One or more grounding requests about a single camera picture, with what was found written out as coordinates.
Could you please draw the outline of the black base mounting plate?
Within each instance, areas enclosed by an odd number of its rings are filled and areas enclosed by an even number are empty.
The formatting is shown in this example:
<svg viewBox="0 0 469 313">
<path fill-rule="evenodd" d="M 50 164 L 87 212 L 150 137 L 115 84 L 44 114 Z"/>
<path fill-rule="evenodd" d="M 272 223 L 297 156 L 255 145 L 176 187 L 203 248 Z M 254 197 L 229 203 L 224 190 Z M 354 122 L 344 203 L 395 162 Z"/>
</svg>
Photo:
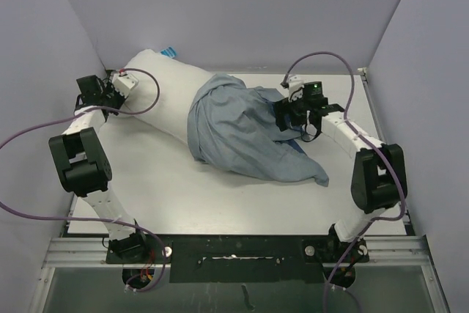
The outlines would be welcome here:
<svg viewBox="0 0 469 313">
<path fill-rule="evenodd" d="M 350 285 L 355 265 L 369 261 L 365 240 L 349 246 L 335 235 L 164 235 L 161 240 L 110 242 L 106 263 L 123 265 L 123 280 L 144 287 L 160 269 L 171 284 L 321 284 L 332 275 Z"/>
</svg>

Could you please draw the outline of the aluminium frame rail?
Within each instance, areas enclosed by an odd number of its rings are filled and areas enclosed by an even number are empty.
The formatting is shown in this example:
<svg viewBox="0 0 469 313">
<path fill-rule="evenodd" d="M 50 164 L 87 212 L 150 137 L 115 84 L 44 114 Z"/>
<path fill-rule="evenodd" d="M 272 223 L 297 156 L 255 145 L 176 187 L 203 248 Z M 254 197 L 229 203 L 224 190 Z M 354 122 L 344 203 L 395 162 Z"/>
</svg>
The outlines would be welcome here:
<svg viewBox="0 0 469 313">
<path fill-rule="evenodd" d="M 371 236 L 351 250 L 346 244 L 299 236 L 173 236 L 166 241 L 164 253 L 153 245 L 138 260 L 121 259 L 106 248 L 107 242 L 91 237 L 55 238 L 50 242 L 43 262 L 46 268 L 99 268 L 104 265 L 141 268 L 146 264 L 162 265 L 177 259 L 191 259 L 197 265 L 209 260 L 233 263 L 265 259 L 276 264 L 299 259 L 327 267 L 351 262 L 362 265 L 423 265 L 429 262 L 425 242 L 412 236 Z"/>
</svg>

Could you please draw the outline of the white pillow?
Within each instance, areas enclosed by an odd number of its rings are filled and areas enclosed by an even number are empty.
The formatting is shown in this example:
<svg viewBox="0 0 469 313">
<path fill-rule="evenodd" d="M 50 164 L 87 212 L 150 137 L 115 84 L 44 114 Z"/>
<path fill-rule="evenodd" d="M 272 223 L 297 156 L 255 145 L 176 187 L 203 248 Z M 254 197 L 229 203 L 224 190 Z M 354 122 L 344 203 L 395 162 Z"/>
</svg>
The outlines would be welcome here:
<svg viewBox="0 0 469 313">
<path fill-rule="evenodd" d="M 140 51 L 126 65 L 138 85 L 122 106 L 123 111 L 137 112 L 148 108 L 160 95 L 156 105 L 136 118 L 186 143 L 188 113 L 199 89 L 213 74 L 179 62 L 151 49 Z"/>
</svg>

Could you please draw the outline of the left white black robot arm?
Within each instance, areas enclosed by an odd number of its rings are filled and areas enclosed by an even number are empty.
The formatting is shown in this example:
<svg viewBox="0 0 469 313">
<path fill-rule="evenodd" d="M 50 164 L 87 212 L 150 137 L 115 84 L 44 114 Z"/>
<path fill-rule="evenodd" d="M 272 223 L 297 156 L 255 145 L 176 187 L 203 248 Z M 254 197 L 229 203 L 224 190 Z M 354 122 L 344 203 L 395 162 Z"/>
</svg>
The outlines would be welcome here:
<svg viewBox="0 0 469 313">
<path fill-rule="evenodd" d="M 111 164 L 98 138 L 109 112 L 104 106 L 120 109 L 138 79 L 116 73 L 111 80 L 97 76 L 77 80 L 80 94 L 75 102 L 74 120 L 61 135 L 49 139 L 59 181 L 92 207 L 108 231 L 108 250 L 121 259 L 141 262 L 150 252 L 147 236 L 135 228 L 137 221 L 128 214 L 111 189 Z"/>
</svg>

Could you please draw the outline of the blue pillowcase with fish print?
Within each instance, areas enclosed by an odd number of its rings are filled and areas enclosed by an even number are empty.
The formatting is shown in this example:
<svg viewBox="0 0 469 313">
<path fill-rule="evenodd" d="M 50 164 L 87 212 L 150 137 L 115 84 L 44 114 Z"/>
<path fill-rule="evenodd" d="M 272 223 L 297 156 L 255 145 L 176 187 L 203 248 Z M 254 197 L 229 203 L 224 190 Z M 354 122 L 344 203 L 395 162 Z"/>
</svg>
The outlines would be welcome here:
<svg viewBox="0 0 469 313">
<path fill-rule="evenodd" d="M 313 180 L 328 186 L 326 171 L 301 149 L 299 130 L 280 131 L 273 104 L 277 89 L 248 88 L 216 74 L 196 93 L 188 113 L 188 148 L 197 161 L 260 180 Z"/>
</svg>

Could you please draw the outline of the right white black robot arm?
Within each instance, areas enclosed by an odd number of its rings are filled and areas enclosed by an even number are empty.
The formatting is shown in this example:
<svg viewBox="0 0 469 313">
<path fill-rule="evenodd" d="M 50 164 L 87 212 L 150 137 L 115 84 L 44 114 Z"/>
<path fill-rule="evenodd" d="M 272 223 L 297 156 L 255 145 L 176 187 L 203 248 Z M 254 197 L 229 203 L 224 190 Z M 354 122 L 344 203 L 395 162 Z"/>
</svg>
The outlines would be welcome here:
<svg viewBox="0 0 469 313">
<path fill-rule="evenodd" d="M 384 212 L 407 196 L 402 148 L 368 134 L 349 116 L 350 103 L 330 103 L 322 82 L 305 82 L 293 76 L 281 83 L 287 96 L 273 104 L 279 130 L 295 130 L 303 141 L 327 136 L 353 160 L 350 194 L 354 206 L 333 226 L 336 236 L 326 243 L 331 259 L 342 261 L 352 253 L 352 243 L 362 237 Z"/>
</svg>

